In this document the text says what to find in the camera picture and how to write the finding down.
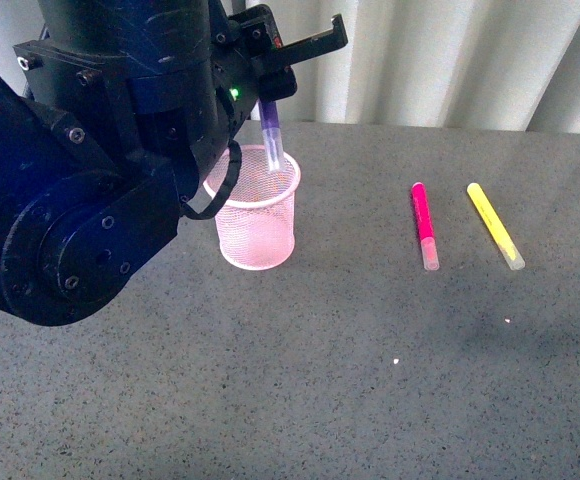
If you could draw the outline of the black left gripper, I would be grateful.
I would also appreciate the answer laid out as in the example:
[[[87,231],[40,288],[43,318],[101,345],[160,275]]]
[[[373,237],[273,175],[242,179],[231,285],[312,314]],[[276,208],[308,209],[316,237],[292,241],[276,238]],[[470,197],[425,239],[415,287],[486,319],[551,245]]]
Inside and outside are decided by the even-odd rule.
[[[228,128],[230,137],[237,134],[258,100],[275,102],[295,95],[298,89],[292,69],[263,73],[255,68],[255,58],[276,49],[275,64],[298,64],[348,44],[341,14],[331,18],[330,30],[285,46],[272,10],[266,4],[255,5],[232,16],[226,14],[221,4],[211,4],[209,18],[219,121]]]

